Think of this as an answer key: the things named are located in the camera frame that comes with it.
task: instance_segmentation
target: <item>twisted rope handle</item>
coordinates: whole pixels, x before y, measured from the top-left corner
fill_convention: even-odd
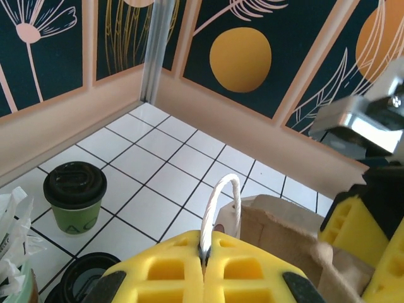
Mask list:
[[[206,260],[212,244],[213,218],[217,205],[217,199],[225,185],[231,182],[233,185],[233,197],[235,203],[235,230],[236,237],[239,236],[240,220],[241,220],[241,198],[240,198],[240,179],[235,174],[225,175],[217,182],[216,186],[210,195],[208,205],[206,206],[205,214],[203,215],[201,226],[201,239],[199,242],[200,255],[202,260]]]

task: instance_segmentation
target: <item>green paper cup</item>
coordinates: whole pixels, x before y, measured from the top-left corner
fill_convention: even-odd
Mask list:
[[[44,194],[52,207],[57,226],[78,235],[97,222],[107,178],[86,162],[68,162],[56,167],[44,181]]]

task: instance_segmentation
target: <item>yellow circle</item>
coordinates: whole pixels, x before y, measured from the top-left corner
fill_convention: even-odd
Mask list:
[[[154,3],[154,0],[124,0],[124,2],[134,8],[144,8]]]
[[[365,21],[356,44],[355,58],[359,71],[370,82],[374,82],[389,63],[389,61],[385,60],[387,54],[392,58],[397,58],[400,55],[395,51],[400,50],[402,47],[398,43],[403,43],[400,35],[398,35],[398,39],[391,47],[404,16],[404,1],[386,0],[384,8],[384,24],[381,23],[379,26],[374,27],[378,10],[376,9]]]
[[[264,82],[271,68],[271,46],[258,30],[239,27],[221,33],[210,49],[210,67],[227,90],[248,93]]]

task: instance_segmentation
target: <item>brown paper bag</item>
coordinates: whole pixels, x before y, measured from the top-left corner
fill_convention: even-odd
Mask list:
[[[240,239],[300,268],[327,303],[364,303],[373,269],[317,240],[322,217],[280,198],[242,203]]]

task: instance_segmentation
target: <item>white tiled floor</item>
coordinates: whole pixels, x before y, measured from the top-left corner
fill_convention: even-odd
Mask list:
[[[42,190],[47,173],[73,160],[94,164],[108,180],[97,224],[79,236],[59,231]],[[241,180],[242,197],[282,194],[322,216],[331,206],[324,196],[148,104],[27,172],[0,193],[21,186],[34,197],[32,233],[44,237],[48,247],[33,260],[45,299],[67,263],[78,256],[105,251],[126,259],[158,241],[199,229],[213,186],[230,172]],[[228,184],[218,207],[231,197]],[[17,216],[28,202],[21,203]]]

